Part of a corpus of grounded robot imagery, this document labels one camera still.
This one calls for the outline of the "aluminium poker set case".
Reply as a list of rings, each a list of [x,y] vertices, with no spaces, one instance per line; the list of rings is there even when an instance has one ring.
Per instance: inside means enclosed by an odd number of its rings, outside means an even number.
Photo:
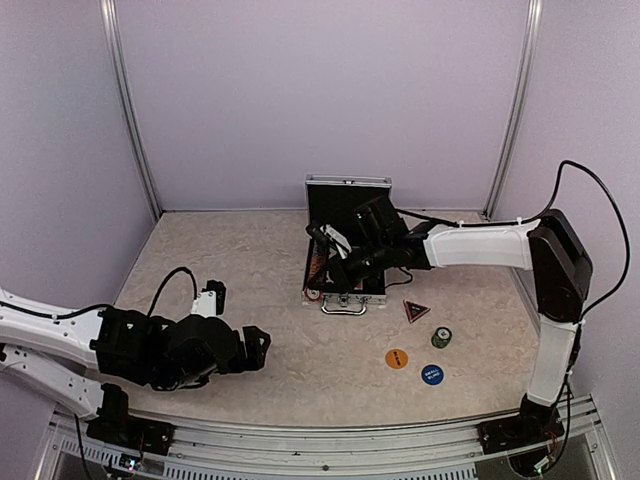
[[[362,316],[367,307],[386,303],[384,273],[339,293],[323,271],[332,257],[345,257],[366,242],[354,210],[377,197],[390,195],[388,177],[309,174],[305,179],[309,246],[301,297],[328,316]]]

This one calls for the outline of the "green poker chip stack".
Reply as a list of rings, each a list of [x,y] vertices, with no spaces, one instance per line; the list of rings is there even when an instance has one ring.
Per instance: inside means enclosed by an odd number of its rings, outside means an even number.
[[[434,331],[431,337],[431,344],[437,349],[444,349],[450,344],[452,337],[452,331],[447,327],[441,326]]]

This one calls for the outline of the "red poker chip stack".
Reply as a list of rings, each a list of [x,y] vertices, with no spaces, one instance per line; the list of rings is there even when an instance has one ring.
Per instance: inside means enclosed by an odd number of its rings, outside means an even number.
[[[305,296],[310,302],[317,302],[321,300],[322,293],[318,290],[306,288]]]

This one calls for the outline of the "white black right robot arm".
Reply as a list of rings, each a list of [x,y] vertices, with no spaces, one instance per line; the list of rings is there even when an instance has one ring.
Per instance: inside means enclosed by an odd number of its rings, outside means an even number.
[[[313,277],[314,289],[347,294],[389,268],[471,265],[532,272],[540,319],[532,378],[518,414],[482,423],[479,434],[484,449],[497,451],[546,439],[558,422],[560,398],[569,389],[585,317],[625,280],[619,278],[595,301],[587,300],[592,260],[565,214],[551,203],[530,218],[477,224],[422,215],[416,227],[408,228],[403,214],[387,197],[355,208],[352,222],[365,238],[358,247],[329,224],[311,222],[309,236],[336,251]]]

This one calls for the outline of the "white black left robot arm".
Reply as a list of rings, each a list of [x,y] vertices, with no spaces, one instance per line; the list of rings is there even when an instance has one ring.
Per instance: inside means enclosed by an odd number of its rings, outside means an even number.
[[[104,303],[69,309],[3,290],[1,339],[163,393],[261,370],[270,335],[255,325],[235,330],[221,319],[223,282],[191,287],[191,310],[180,320],[159,315],[156,300],[145,312]]]

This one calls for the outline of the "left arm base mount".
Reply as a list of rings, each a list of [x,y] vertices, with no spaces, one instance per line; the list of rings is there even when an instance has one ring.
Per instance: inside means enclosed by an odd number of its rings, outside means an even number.
[[[92,439],[161,456],[168,455],[174,432],[170,423],[131,415],[98,417],[87,423],[87,435]]]

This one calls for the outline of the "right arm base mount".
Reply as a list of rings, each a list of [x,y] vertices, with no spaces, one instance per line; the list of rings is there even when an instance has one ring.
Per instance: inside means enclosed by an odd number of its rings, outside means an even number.
[[[527,445],[524,424],[519,416],[481,422],[477,426],[484,455],[490,455]]]

